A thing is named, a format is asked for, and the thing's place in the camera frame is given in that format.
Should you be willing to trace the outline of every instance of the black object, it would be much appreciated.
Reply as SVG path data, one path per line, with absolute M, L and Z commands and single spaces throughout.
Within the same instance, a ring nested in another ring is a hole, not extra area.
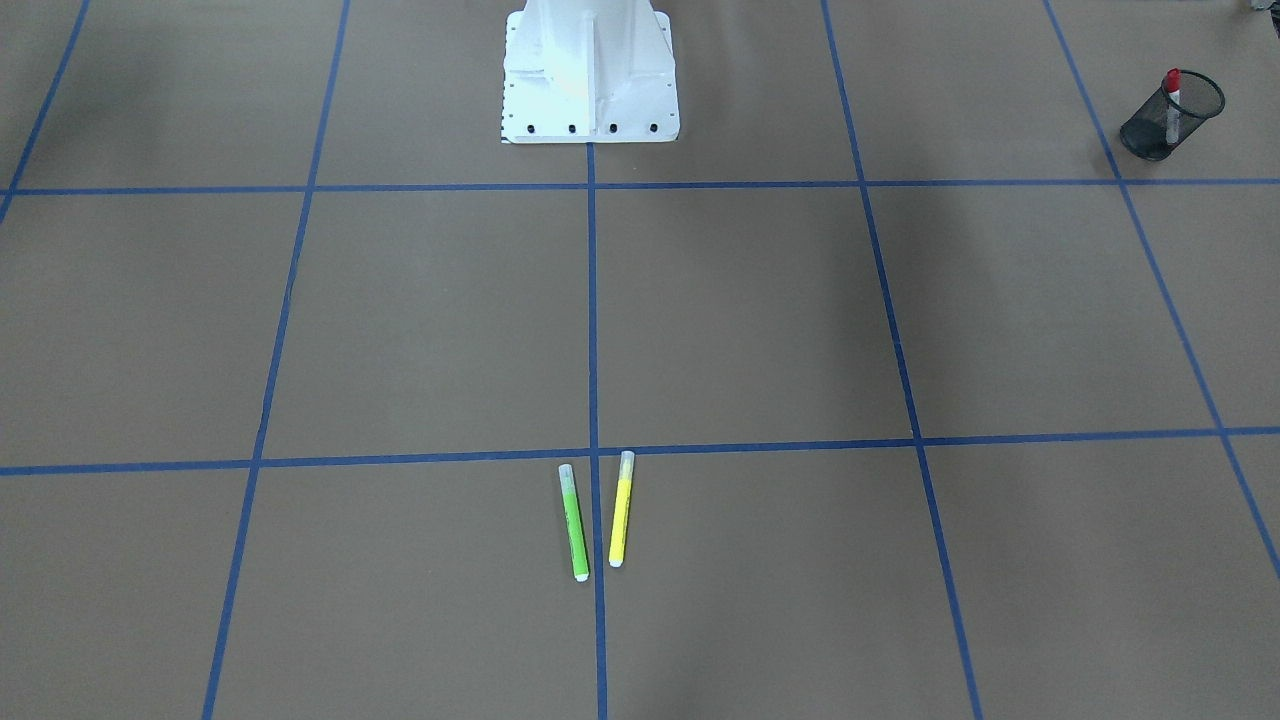
M 1181 70 L 1181 92 L 1178 102 L 1169 97 L 1165 83 L 1143 102 L 1132 118 L 1120 126 L 1120 142 L 1143 160 L 1164 160 L 1204 120 L 1215 118 L 1226 106 L 1226 96 L 1207 77 Z M 1178 142 L 1167 142 L 1169 110 L 1178 110 Z

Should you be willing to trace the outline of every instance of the green marker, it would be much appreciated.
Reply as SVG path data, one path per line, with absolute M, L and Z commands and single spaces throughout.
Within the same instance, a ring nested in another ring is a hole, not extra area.
M 582 539 L 582 515 L 577 510 L 577 486 L 573 466 L 561 465 L 561 495 L 564 497 L 564 524 L 568 527 L 568 550 L 573 556 L 573 579 L 585 583 L 591 571 L 586 564 L 586 542 Z

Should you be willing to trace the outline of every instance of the gray floor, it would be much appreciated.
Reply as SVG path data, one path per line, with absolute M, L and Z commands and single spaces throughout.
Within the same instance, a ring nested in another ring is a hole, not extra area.
M 1280 716 L 1266 13 L 662 0 L 585 149 L 516 9 L 0 5 L 0 717 Z

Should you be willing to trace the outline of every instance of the marker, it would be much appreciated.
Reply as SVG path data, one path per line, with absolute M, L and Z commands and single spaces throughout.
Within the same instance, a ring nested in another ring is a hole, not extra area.
M 1183 114 L 1176 105 L 1183 97 L 1183 72 L 1178 68 L 1165 74 L 1165 92 L 1169 94 L 1169 109 L 1165 115 L 1165 143 L 1178 145 L 1178 136 L 1181 133 Z
M 622 566 L 622 557 L 627 553 L 627 515 L 631 512 L 631 471 L 635 464 L 636 454 L 625 450 L 618 466 L 618 496 L 613 501 L 613 536 L 609 539 L 609 565 L 614 568 Z
M 591 577 L 591 570 L 586 564 L 582 515 L 577 510 L 577 486 L 573 484 L 572 465 L 561 465 L 561 496 L 564 498 L 564 525 L 568 528 L 568 551 L 573 557 L 573 579 L 585 583 Z

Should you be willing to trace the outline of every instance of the yellow marker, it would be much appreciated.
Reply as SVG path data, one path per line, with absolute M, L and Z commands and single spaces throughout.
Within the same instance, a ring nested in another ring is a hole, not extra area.
M 609 539 L 609 565 L 622 566 L 627 553 L 627 515 L 631 512 L 631 471 L 635 469 L 636 454 L 622 452 L 622 465 L 618 466 L 618 496 L 613 501 L 613 536 Z

